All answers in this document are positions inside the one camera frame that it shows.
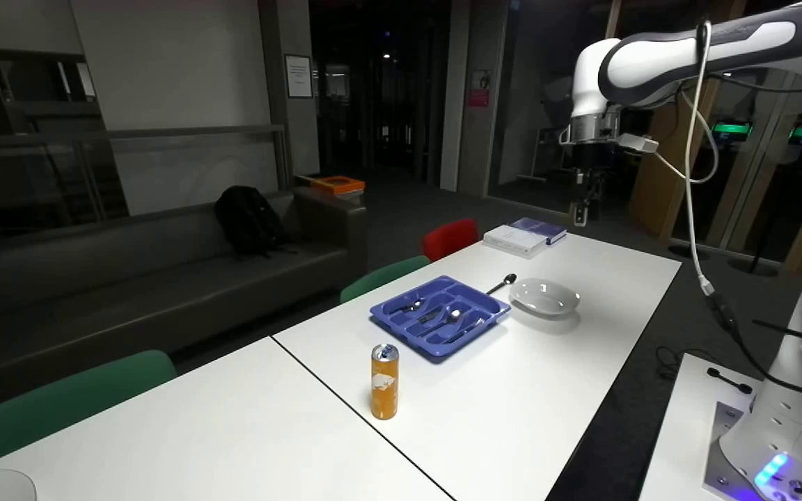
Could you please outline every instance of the sofa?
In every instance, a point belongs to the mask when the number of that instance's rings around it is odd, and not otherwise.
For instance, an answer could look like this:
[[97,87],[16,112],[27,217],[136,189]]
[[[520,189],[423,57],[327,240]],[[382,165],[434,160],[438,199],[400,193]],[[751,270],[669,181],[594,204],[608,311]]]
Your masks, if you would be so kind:
[[238,256],[212,206],[0,242],[0,402],[136,350],[178,350],[364,272],[364,206],[267,194],[289,242]]

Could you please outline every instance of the doorway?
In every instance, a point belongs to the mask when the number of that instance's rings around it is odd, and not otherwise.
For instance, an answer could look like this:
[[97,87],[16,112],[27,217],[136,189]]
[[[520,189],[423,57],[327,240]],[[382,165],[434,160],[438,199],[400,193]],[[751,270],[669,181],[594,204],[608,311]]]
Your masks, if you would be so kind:
[[327,175],[438,186],[449,0],[311,0]]

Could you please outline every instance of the blue tray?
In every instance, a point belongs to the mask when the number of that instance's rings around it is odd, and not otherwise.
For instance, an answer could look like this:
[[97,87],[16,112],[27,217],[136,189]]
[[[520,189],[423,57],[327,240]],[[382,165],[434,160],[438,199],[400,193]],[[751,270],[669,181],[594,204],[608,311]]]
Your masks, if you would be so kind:
[[370,321],[423,359],[439,364],[478,341],[506,311],[506,303],[439,275],[377,303]]

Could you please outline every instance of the green chair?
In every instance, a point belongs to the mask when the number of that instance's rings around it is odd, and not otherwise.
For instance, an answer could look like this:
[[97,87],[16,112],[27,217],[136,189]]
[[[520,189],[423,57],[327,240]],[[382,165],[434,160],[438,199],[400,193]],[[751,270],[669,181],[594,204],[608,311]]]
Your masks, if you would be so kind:
[[378,270],[370,270],[368,275],[356,278],[353,284],[349,284],[342,289],[339,303],[349,303],[349,302],[353,302],[359,295],[368,295],[370,289],[385,286],[385,284],[391,284],[391,282],[396,282],[400,275],[409,275],[409,272],[414,272],[414,270],[421,270],[427,265],[430,265],[427,256],[409,256],[409,260],[385,265]]
[[0,458],[57,434],[176,377],[162,350],[143,350],[0,405]]

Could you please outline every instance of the small bowl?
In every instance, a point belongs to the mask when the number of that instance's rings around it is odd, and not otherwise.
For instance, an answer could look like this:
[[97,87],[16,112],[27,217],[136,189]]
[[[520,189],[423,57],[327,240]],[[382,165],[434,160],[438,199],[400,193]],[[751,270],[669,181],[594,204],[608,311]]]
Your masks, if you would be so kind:
[[568,318],[579,306],[579,295],[549,278],[523,278],[512,284],[512,303],[540,318]]

